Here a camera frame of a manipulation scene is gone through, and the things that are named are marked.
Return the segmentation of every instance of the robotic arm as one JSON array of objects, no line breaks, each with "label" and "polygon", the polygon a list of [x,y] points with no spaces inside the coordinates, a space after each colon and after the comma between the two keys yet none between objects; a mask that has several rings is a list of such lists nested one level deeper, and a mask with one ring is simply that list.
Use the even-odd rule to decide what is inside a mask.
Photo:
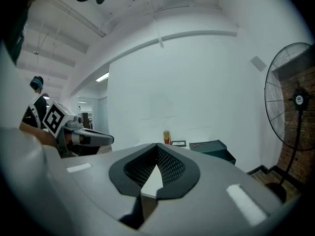
[{"label": "robotic arm", "polygon": [[76,116],[64,105],[54,101],[49,111],[44,117],[44,126],[49,132],[56,138],[58,150],[60,152],[78,154],[72,151],[72,148],[68,146],[65,139],[66,134],[70,134],[73,145],[82,147],[100,147],[111,145],[114,142],[114,137],[84,128],[82,119]]}]

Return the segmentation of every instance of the ceiling beam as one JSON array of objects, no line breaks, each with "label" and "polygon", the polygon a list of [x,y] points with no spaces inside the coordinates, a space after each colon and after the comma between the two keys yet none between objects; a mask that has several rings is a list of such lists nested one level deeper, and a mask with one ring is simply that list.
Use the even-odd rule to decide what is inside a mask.
[{"label": "ceiling beam", "polygon": [[[49,26],[49,25],[46,25],[46,24],[43,24],[43,26],[41,26],[41,22],[39,20],[36,20],[36,19],[32,19],[32,18],[29,18],[28,21],[27,21],[27,27],[32,29],[32,30],[35,30],[37,32],[40,32],[44,35],[48,35],[50,36],[51,38],[55,38],[56,36],[56,32],[57,32],[57,28],[54,28],[52,26]],[[89,46],[72,38],[72,37],[69,37],[61,32],[59,32],[57,34],[57,37],[56,37],[56,40],[58,40],[59,42],[67,45],[67,46],[70,46],[72,47],[73,49],[81,52],[81,53],[86,53]]]},{"label": "ceiling beam", "polygon": [[85,26],[87,29],[94,32],[99,37],[104,37],[106,34],[102,32],[98,27],[96,27],[92,22],[90,22],[86,17],[81,15],[71,6],[67,5],[61,0],[46,0],[52,6],[58,8],[59,10],[66,12],[68,16],[72,17],[74,20],[78,21],[80,24]]},{"label": "ceiling beam", "polygon": [[[26,45],[23,45],[22,50],[33,54],[33,52],[37,50],[37,47],[36,46],[32,46],[30,44],[26,44]],[[57,54],[52,54],[51,52],[47,52],[47,51],[45,51],[43,49],[39,50],[39,56],[47,58],[47,59],[54,60],[56,62],[65,64],[65,65],[68,65],[68,66],[71,66],[71,67],[74,67],[74,65],[75,65],[74,61],[69,60],[67,58],[64,58],[64,57],[62,57],[60,55],[57,55]]]},{"label": "ceiling beam", "polygon": [[108,15],[110,14],[110,12],[106,12],[104,9],[102,9],[102,6],[99,6],[99,4],[95,2],[95,0],[89,0],[88,2],[94,7],[94,9],[99,12],[99,14],[102,15],[103,21],[108,21],[111,19],[111,17]]},{"label": "ceiling beam", "polygon": [[58,78],[58,79],[62,79],[62,80],[65,80],[65,81],[68,79],[68,76],[65,75],[65,74],[61,74],[61,73],[58,73],[58,72],[55,72],[55,71],[51,71],[51,70],[48,71],[45,68],[37,67],[37,66],[32,65],[32,64],[27,64],[26,65],[25,63],[17,62],[16,67],[18,69],[20,69],[20,70],[26,70],[26,71],[29,71],[29,72],[44,74],[44,75],[47,75],[47,76],[50,76],[50,77],[54,77],[54,78]]}]

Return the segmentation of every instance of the teal box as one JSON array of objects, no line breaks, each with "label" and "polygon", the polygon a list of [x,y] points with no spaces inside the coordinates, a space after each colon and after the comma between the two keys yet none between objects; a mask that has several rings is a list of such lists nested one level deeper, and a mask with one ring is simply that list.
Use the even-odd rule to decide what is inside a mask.
[{"label": "teal box", "polygon": [[226,145],[220,140],[189,143],[190,150],[224,159],[235,165],[236,159],[228,152]]}]

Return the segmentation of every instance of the floor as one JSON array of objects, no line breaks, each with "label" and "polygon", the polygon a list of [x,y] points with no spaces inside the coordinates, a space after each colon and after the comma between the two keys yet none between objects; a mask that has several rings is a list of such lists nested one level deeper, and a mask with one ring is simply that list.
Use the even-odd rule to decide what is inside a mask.
[{"label": "floor", "polygon": [[[252,177],[264,185],[272,182],[279,183],[281,180],[281,176],[274,171],[268,173],[267,175],[262,171],[258,171],[252,174]],[[300,191],[286,180],[283,182],[283,187],[286,190],[286,202],[300,194]]]}]

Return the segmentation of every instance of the ceiling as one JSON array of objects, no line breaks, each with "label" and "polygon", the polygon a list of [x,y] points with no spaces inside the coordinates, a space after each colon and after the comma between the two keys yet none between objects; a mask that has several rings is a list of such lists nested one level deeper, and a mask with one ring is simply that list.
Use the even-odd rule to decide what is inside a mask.
[{"label": "ceiling", "polygon": [[102,99],[107,96],[107,85],[108,80],[106,79],[100,82],[93,80],[78,91],[76,95],[85,99]]},{"label": "ceiling", "polygon": [[[151,0],[153,11],[181,6],[218,7],[219,0]],[[44,79],[44,90],[59,101],[76,62],[117,28],[150,13],[145,0],[37,0],[26,24],[26,38],[17,67],[29,82]]]}]

